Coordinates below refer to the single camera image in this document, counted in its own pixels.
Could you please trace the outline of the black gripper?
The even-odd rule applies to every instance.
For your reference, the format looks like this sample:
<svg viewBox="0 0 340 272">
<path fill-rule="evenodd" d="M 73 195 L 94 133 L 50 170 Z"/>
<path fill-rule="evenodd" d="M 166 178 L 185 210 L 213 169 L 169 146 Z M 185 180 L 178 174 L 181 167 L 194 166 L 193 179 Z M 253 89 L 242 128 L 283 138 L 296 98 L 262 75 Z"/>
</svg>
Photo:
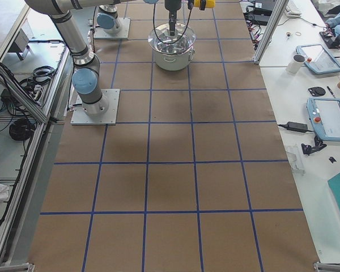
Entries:
<svg viewBox="0 0 340 272">
<path fill-rule="evenodd" d="M 175 35 L 176 30 L 176 12 L 181 8 L 181 0 L 165 0 L 165 9 L 169 11 L 169 34 Z"/>
</svg>

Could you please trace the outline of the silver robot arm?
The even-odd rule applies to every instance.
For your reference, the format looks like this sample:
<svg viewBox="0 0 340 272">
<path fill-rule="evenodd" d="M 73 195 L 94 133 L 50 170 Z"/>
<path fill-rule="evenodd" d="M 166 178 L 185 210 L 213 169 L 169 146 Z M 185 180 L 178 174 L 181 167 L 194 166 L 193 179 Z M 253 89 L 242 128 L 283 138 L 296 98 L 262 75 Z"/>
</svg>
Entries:
<svg viewBox="0 0 340 272">
<path fill-rule="evenodd" d="M 118 12 L 116 5 L 100 5 L 99 12 L 96 16 L 98 26 L 111 35 L 121 30 L 121 23 L 118 20 Z"/>
<path fill-rule="evenodd" d="M 104 113 L 109 108 L 109 101 L 99 86 L 100 62 L 94 50 L 89 48 L 82 37 L 72 10 L 85 7 L 99 7 L 100 15 L 109 18 L 105 20 L 112 29 L 111 23 L 116 22 L 116 4 L 123 1 L 26 1 L 33 10 L 50 17 L 73 57 L 76 71 L 72 75 L 72 84 L 82 100 L 83 110 L 89 115 Z"/>
</svg>

